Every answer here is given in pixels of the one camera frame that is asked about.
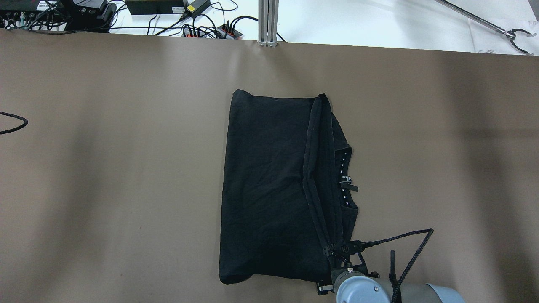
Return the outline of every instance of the power cord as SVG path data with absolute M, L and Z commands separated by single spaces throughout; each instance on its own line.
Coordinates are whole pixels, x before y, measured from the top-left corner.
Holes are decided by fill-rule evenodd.
M 219 1 L 217 1 L 217 2 L 215 2 L 215 3 L 212 3 L 210 6 L 211 6 L 212 8 L 214 8 L 214 9 L 220 10 L 220 11 L 235 11 L 235 10 L 237 10 L 237 8 L 238 8 L 238 3 L 234 2 L 234 0 L 230 0 L 230 2 L 234 3 L 234 5 L 235 5 L 236 7 L 233 8 L 233 9 L 223 9 L 223 6 L 221 5 L 221 2 L 219 2 Z M 215 4 L 219 4 L 219 6 L 220 6 L 221 8 L 219 9 L 219 8 L 215 7 L 215 6 L 214 6 Z
M 185 19 L 187 19 L 189 17 L 189 12 L 188 11 L 185 11 L 181 17 L 178 19 L 178 21 L 176 23 L 174 23 L 173 25 L 169 26 L 169 27 L 165 27 L 162 31 L 154 34 L 154 36 L 159 36 L 160 34 L 170 30 L 170 29 L 173 29 L 174 26 L 178 25 L 180 22 L 184 21 Z
M 148 31 L 146 32 L 146 36 L 150 34 L 150 26 L 151 26 L 151 22 L 152 22 L 155 18 L 157 18 L 158 15 L 159 15 L 159 14 L 155 14 L 155 16 L 154 16 L 152 19 L 150 19 L 150 22 L 148 22 Z
M 408 262 L 406 268 L 404 269 L 403 273 L 400 275 L 400 278 L 398 279 L 398 281 L 396 281 L 396 283 L 393 284 L 393 296 L 391 297 L 391 303 L 397 303 L 397 301 L 400 301 L 400 286 L 402 285 L 402 283 L 404 281 L 404 278 L 406 278 L 406 275 L 408 274 L 408 272 L 412 268 L 412 265 L 415 263 L 415 261 L 419 257 L 419 254 L 421 253 L 421 251 L 423 250 L 423 248 L 425 247 L 425 245 L 429 241 L 432 233 L 434 233 L 434 229 L 429 228 L 429 229 L 411 231 L 411 232 L 407 232 L 407 233 L 404 233 L 402 235 L 387 238 L 387 239 L 384 239 L 384 240 L 369 241 L 369 242 L 363 242 L 363 243 L 360 244 L 360 250 L 363 251 L 366 248 L 373 247 L 373 246 L 378 245 L 378 244 L 394 241 L 394 240 L 401 239 L 401 238 L 408 237 L 408 236 L 418 235 L 420 233 L 426 233 L 427 235 L 425 236 L 425 238 L 421 242 L 420 246 L 417 248 L 416 252 L 413 254 L 412 259 Z
M 251 16 L 239 16 L 239 17 L 236 17 L 232 20 L 232 22 L 230 23 L 230 26 L 232 27 L 232 32 L 234 32 L 236 30 L 236 24 L 238 24 L 238 21 L 242 20 L 242 19 L 250 19 L 250 20 L 253 20 L 253 21 L 256 21 L 258 22 L 258 18 L 255 18 L 255 17 L 251 17 Z M 277 33 L 277 36 L 279 38 L 281 38 L 281 40 L 283 42 L 286 42 L 286 40 L 283 39 L 283 37 Z
M 206 18 L 211 22 L 211 25 L 213 25 L 213 32 L 215 33 L 215 35 L 216 35 L 217 37 L 220 37 L 220 33 L 219 33 L 219 31 L 217 31 L 217 27 L 215 26 L 215 23 L 214 23 L 213 20 L 212 20 L 210 17 L 208 17 L 206 14 L 203 14 L 203 13 L 202 13 L 202 14 L 196 16 L 195 18 L 193 18 L 193 27 L 195 27 L 195 20 L 196 20 L 197 17 L 199 17 L 199 16 L 204 16 L 204 17 L 206 17 Z
M 25 127 L 27 124 L 28 124 L 28 120 L 26 118 L 23 118 L 21 116 L 18 116 L 18 115 L 13 115 L 13 114 L 10 114 L 10 113 L 4 113 L 4 112 L 0 112 L 0 115 L 4 115 L 4 116 L 8 116 L 8 117 L 12 117 L 12 118 L 16 118 L 16 119 L 19 119 L 21 120 L 23 123 L 15 128 L 11 128 L 11 129 L 7 129 L 7 130 L 2 130 L 0 131 L 0 135 L 5 135 L 5 134 L 9 134 L 9 133 L 13 133 L 13 132 L 16 132 L 18 131 L 19 129 Z

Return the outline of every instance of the electronic device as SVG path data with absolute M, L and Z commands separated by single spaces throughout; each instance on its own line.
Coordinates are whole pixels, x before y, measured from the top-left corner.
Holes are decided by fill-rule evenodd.
M 108 32 L 115 11 L 107 0 L 0 0 L 0 18 L 12 26 L 20 21 L 33 27 L 51 18 L 66 24 L 65 31 Z
M 191 18 L 196 18 L 204 10 L 210 7 L 210 0 L 194 0 L 191 4 L 185 7 Z
M 239 39 L 241 36 L 243 36 L 243 34 L 235 30 L 228 21 L 216 29 L 220 33 L 221 37 L 226 39 Z
M 131 15 L 184 13 L 187 0 L 126 0 Z

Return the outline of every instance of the aluminum frame post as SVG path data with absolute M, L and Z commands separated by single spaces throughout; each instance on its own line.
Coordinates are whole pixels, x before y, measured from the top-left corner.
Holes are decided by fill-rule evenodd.
M 277 14 L 279 0 L 258 2 L 258 45 L 277 46 Z

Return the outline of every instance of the printed label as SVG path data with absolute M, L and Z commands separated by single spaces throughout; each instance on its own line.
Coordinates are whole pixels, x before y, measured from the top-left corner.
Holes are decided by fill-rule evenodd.
M 172 7 L 172 13 L 184 13 L 184 12 L 185 12 L 185 7 L 183 6 Z
M 51 5 L 55 5 L 57 1 L 49 1 Z M 38 11 L 44 11 L 51 8 L 45 1 L 39 1 L 39 4 L 37 5 L 36 10 Z

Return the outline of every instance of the clothing tag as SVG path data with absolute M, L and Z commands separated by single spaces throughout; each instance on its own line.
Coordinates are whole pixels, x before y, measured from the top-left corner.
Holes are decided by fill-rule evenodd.
M 341 176 L 341 182 L 339 182 L 339 185 L 341 186 L 341 188 L 346 188 L 355 192 L 359 190 L 357 186 L 352 185 L 352 178 L 350 178 L 349 176 Z

